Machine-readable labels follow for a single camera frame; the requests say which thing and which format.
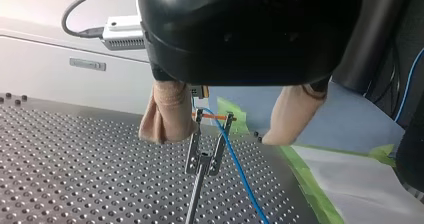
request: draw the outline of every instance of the white surface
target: white surface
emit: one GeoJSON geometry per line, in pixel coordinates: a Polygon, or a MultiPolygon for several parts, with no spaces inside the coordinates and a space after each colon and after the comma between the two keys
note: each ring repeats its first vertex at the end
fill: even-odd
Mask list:
{"type": "Polygon", "coordinates": [[[153,77],[150,66],[31,41],[0,37],[0,92],[90,107],[144,113],[153,77]],[[106,71],[73,67],[69,58],[106,63],[106,71]]]}
{"type": "Polygon", "coordinates": [[[424,205],[390,166],[361,156],[293,146],[346,224],[423,224],[424,205]]]}

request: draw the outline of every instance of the black plastic cover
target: black plastic cover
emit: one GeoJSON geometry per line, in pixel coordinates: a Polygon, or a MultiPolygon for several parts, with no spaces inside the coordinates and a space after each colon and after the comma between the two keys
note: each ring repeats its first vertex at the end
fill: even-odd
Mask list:
{"type": "Polygon", "coordinates": [[[152,65],[202,85],[294,85],[331,75],[361,0],[139,0],[152,65]]]}

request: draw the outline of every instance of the perforated metal table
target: perforated metal table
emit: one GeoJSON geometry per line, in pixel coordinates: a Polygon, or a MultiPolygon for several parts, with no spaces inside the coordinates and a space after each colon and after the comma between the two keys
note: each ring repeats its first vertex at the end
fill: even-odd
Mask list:
{"type": "MultiPolygon", "coordinates": [[[[139,115],[16,99],[0,104],[0,223],[184,223],[188,140],[139,140],[139,115]]],[[[208,150],[217,131],[202,130],[208,150]]],[[[317,223],[275,147],[230,139],[270,223],[317,223]]],[[[227,151],[206,177],[195,223],[261,223],[227,151]]]]}

